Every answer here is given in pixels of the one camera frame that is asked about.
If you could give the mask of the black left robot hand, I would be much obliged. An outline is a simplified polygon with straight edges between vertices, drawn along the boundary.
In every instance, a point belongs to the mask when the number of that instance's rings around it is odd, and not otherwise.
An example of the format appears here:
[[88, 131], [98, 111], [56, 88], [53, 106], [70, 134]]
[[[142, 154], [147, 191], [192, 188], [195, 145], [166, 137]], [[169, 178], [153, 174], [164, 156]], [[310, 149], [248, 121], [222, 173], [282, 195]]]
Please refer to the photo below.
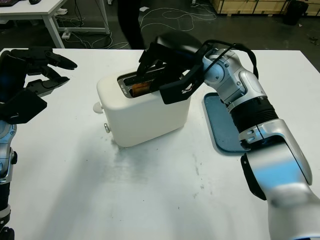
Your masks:
[[0, 102], [8, 102], [24, 88], [42, 97], [70, 80], [52, 66], [65, 70], [78, 67], [72, 60], [54, 53], [51, 47], [4, 51], [0, 56]]

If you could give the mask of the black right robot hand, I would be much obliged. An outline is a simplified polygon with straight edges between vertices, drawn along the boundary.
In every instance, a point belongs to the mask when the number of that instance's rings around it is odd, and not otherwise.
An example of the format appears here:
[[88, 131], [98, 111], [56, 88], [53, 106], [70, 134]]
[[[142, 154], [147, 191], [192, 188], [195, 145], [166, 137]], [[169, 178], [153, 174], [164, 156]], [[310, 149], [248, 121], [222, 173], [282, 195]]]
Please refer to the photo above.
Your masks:
[[182, 73], [192, 68], [201, 46], [198, 39], [186, 32], [170, 31], [158, 35], [142, 53], [136, 76], [144, 78], [152, 66], [163, 68], [148, 84], [151, 92], [157, 91], [160, 86], [180, 80]]

